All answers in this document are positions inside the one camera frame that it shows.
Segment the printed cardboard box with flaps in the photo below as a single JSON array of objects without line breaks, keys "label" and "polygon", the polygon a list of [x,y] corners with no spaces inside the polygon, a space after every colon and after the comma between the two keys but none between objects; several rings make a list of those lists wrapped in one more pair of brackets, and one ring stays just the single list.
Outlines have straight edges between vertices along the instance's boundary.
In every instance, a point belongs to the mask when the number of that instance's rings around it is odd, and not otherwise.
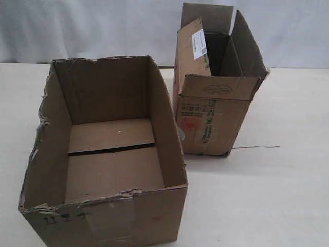
[{"label": "printed cardboard box with flaps", "polygon": [[268,73],[240,11],[184,3],[173,79],[184,153],[228,156]]}]

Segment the torn cardboard box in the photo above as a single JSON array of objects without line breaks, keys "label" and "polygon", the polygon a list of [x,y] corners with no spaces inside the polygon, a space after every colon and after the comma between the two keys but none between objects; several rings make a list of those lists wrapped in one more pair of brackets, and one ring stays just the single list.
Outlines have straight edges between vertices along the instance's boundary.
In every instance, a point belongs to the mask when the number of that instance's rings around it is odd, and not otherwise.
[{"label": "torn cardboard box", "polygon": [[150,56],[53,60],[39,118],[19,211],[47,246],[177,239],[184,154]]}]

